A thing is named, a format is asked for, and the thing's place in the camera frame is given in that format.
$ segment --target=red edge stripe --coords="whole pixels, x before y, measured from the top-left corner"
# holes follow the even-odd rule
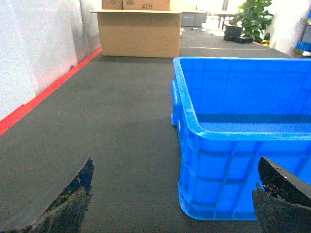
[[[16,122],[22,119],[27,113],[34,109],[38,104],[40,104],[47,96],[53,93],[57,88],[59,88],[64,82],[66,82],[70,77],[72,77],[76,72],[78,72],[82,67],[89,63],[94,57],[96,57],[102,49],[97,49],[90,56],[72,68],[69,72],[55,80],[51,85],[49,85],[40,94],[34,97],[27,104],[21,105],[15,111],[10,113],[7,117],[0,121],[0,135],[5,133],[9,128],[11,128]]]
[[[261,43],[258,43],[258,42],[256,42],[256,41],[253,41],[253,43],[254,43],[254,44],[258,44],[258,45],[262,45]]]

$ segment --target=potted plant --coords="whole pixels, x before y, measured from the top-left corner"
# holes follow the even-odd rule
[[[265,7],[270,6],[272,0],[246,0],[245,3],[238,6],[239,13],[229,23],[237,25],[241,22],[243,31],[242,34],[247,37],[252,37],[254,41],[261,43],[260,34],[266,30],[267,26],[272,23],[274,15],[270,14]]]

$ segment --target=work surface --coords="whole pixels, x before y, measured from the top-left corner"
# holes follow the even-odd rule
[[[288,57],[191,30],[180,55]],[[35,219],[91,157],[93,198],[83,233],[259,232],[255,221],[198,221],[182,212],[173,72],[172,59],[98,55],[2,135],[0,223],[43,197],[30,212]]]

